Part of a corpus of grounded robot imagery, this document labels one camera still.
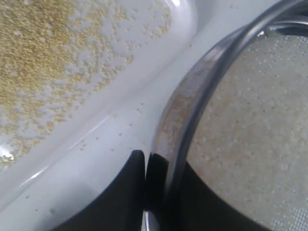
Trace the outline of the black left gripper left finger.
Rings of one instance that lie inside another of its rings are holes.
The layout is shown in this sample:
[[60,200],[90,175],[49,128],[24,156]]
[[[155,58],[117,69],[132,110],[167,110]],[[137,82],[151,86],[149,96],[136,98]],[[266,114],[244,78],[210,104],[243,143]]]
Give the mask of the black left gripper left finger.
[[140,231],[144,207],[145,158],[134,150],[109,186],[55,231]]

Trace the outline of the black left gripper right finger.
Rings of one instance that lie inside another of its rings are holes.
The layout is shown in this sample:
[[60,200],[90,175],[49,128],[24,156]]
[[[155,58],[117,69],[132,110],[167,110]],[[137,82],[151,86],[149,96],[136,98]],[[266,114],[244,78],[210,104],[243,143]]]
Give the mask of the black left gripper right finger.
[[145,227],[148,231],[265,231],[221,200],[186,164],[180,187],[170,202],[163,201],[168,161],[151,154],[145,190]]

